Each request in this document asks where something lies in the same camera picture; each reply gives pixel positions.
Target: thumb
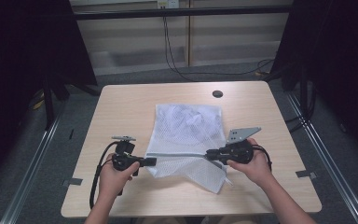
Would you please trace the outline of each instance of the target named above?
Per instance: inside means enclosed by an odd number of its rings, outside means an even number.
[[[141,164],[140,164],[138,161],[136,161],[136,162],[133,163],[129,168],[127,168],[126,170],[124,170],[123,173],[124,173],[125,175],[130,176],[130,175],[132,175],[133,173],[135,173],[135,171],[137,171],[137,170],[139,169],[139,166],[140,166],[140,165],[141,165]]]
[[[227,161],[227,165],[229,165],[231,168],[237,170],[237,168],[236,168],[236,167],[238,166],[238,163],[237,163],[237,162],[232,161],[232,160],[228,160],[228,161]]]

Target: person's left hand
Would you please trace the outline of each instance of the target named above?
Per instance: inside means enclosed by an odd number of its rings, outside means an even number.
[[[109,154],[106,158],[108,161],[100,173],[100,187],[98,198],[104,197],[105,199],[114,200],[117,195],[124,189],[128,180],[132,180],[132,174],[139,168],[139,162],[133,163],[129,168],[124,171],[118,171],[113,167],[112,163],[113,154]]]

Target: wooden table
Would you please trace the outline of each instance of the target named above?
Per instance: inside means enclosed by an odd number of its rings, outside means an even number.
[[[213,91],[224,95],[213,97]],[[272,160],[273,174],[306,212],[322,209],[308,177],[298,178],[305,170],[296,146],[267,83],[203,82],[172,84],[115,85],[103,88],[89,126],[73,178],[81,186],[70,186],[62,205],[64,217],[86,217],[95,168],[113,135],[136,138],[132,155],[144,156],[153,132],[156,105],[219,105],[225,135],[230,129],[261,127],[253,135]],[[243,173],[231,168],[218,194],[211,193],[184,177],[154,178],[145,168],[124,188],[111,210],[112,217],[223,216],[272,213],[264,192]]]

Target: small metal plate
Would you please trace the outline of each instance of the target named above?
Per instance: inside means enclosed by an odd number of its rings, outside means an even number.
[[[311,173],[310,173],[310,172],[308,172],[308,171],[306,171],[306,170],[304,170],[304,171],[297,171],[297,172],[296,172],[296,175],[297,175],[298,178],[303,178],[303,177],[309,176],[310,179],[314,179],[314,178],[318,177],[318,176],[316,175],[316,172],[311,172]]]
[[[260,127],[245,128],[245,129],[232,129],[229,131],[227,142],[229,144],[237,143],[245,140],[246,138],[258,133],[261,130]]]
[[[67,187],[67,188],[68,188],[70,185],[78,185],[78,186],[80,186],[82,181],[83,181],[83,179],[70,178],[70,179],[67,179],[67,180],[63,180],[63,181],[62,181],[62,185],[63,185],[64,187]]]
[[[117,140],[123,140],[123,141],[136,141],[135,138],[131,137],[131,136],[112,136],[112,139],[117,139]]]

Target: forearm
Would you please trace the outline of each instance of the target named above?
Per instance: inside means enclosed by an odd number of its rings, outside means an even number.
[[[264,184],[262,189],[266,192],[272,208],[282,224],[315,223],[274,177]]]
[[[109,218],[109,212],[112,208],[115,199],[99,198],[94,204],[94,207],[89,212],[89,216],[86,219],[86,224],[100,224],[107,223]]]

